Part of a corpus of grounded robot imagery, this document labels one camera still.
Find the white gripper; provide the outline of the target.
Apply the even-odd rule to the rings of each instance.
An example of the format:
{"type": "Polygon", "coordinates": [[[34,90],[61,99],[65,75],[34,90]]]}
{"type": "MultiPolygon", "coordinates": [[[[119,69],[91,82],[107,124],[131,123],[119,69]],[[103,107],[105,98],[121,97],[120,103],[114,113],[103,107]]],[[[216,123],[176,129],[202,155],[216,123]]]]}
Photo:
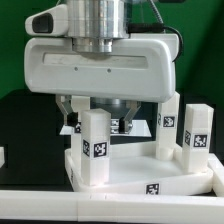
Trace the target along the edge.
{"type": "Polygon", "coordinates": [[[30,16],[25,82],[33,92],[61,94],[64,124],[75,127],[72,97],[126,101],[119,132],[129,134],[141,103],[165,102],[175,92],[180,33],[163,23],[133,23],[129,3],[64,3],[30,16]]]}

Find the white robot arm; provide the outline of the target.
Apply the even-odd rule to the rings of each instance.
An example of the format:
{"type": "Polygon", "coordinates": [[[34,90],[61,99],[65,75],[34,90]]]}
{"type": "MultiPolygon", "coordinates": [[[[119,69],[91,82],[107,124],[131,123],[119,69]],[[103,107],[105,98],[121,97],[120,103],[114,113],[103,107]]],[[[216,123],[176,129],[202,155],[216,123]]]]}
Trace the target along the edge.
{"type": "Polygon", "coordinates": [[[126,116],[112,133],[128,133],[138,103],[166,102],[175,92],[175,61],[183,51],[178,30],[133,23],[132,0],[65,0],[25,21],[32,36],[25,47],[25,82],[33,92],[121,99],[126,116]]]}

